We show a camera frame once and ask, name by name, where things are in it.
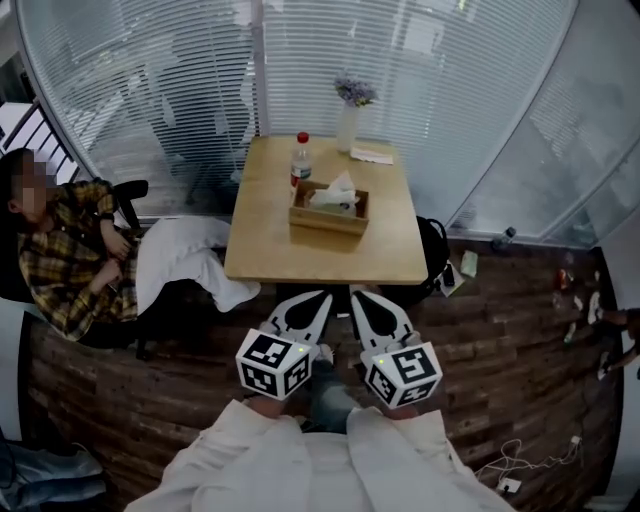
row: wooden table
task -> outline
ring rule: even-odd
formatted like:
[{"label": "wooden table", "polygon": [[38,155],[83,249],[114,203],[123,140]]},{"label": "wooden table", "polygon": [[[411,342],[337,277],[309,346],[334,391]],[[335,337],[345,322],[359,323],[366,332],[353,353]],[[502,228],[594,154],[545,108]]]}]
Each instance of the wooden table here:
[{"label": "wooden table", "polygon": [[380,165],[338,153],[335,139],[310,137],[312,180],[328,184],[348,170],[356,188],[369,192],[370,222],[358,237],[289,225],[294,144],[292,136],[253,139],[233,214],[227,276],[279,283],[422,283],[427,266],[395,149],[358,143],[358,147],[393,154],[394,165]]}]

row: white cloth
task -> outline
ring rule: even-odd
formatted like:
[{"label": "white cloth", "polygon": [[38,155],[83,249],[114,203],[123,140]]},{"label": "white cloth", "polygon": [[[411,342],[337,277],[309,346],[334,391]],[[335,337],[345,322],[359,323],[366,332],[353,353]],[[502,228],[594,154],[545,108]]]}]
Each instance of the white cloth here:
[{"label": "white cloth", "polygon": [[127,512],[514,512],[465,467],[439,411],[354,410],[347,435],[302,434],[231,402]]},{"label": "white cloth", "polygon": [[230,226],[213,217],[161,219],[140,243],[136,268],[138,314],[156,300],[171,281],[192,279],[213,296],[223,313],[254,298],[260,285],[231,281],[212,247],[226,247]]}]

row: person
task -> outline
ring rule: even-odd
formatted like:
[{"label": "person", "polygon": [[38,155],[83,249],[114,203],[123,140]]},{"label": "person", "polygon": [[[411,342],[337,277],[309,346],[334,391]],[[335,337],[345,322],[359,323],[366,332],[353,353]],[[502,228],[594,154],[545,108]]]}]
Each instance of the person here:
[{"label": "person", "polygon": [[614,357],[609,352],[602,354],[600,358],[600,368],[598,369],[598,379],[604,379],[612,370],[624,368],[635,360],[638,352],[638,336],[640,335],[640,309],[628,309],[625,311],[608,311],[600,305],[600,292],[594,292],[589,300],[588,323],[603,322],[622,329],[626,329],[629,338],[633,341],[633,347],[627,350],[622,356]]},{"label": "person", "polygon": [[234,400],[126,512],[513,512],[462,464],[439,411],[362,409],[334,372],[331,349],[319,348],[310,379],[316,428],[303,432],[283,416],[284,402]]},{"label": "person", "polygon": [[165,283],[191,279],[222,312],[250,300],[258,283],[230,281],[211,247],[230,226],[214,218],[164,219],[140,239],[114,225],[117,198],[107,181],[55,187],[29,149],[0,160],[0,200],[18,232],[19,265],[36,306],[77,341],[93,322],[135,320]]}]

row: smartphone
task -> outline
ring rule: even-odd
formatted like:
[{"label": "smartphone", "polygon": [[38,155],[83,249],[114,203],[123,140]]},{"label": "smartphone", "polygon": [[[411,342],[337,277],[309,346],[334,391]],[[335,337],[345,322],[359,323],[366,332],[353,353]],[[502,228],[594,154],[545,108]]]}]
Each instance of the smartphone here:
[{"label": "smartphone", "polygon": [[442,280],[444,281],[444,285],[447,288],[451,288],[456,285],[456,278],[453,275],[453,269],[451,268],[451,264],[448,263],[442,273]]}]

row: plastic bottle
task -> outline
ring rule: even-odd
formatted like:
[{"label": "plastic bottle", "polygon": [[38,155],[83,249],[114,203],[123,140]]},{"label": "plastic bottle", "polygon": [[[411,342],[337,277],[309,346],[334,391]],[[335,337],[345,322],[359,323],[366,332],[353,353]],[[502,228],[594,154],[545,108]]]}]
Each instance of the plastic bottle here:
[{"label": "plastic bottle", "polygon": [[510,227],[504,233],[502,233],[499,237],[491,240],[491,248],[494,251],[502,251],[513,242],[513,237],[516,236],[516,228]]},{"label": "plastic bottle", "polygon": [[309,142],[309,134],[300,132],[298,134],[298,143],[291,155],[291,189],[295,190],[298,181],[306,180],[311,176],[311,152],[307,143]]}]

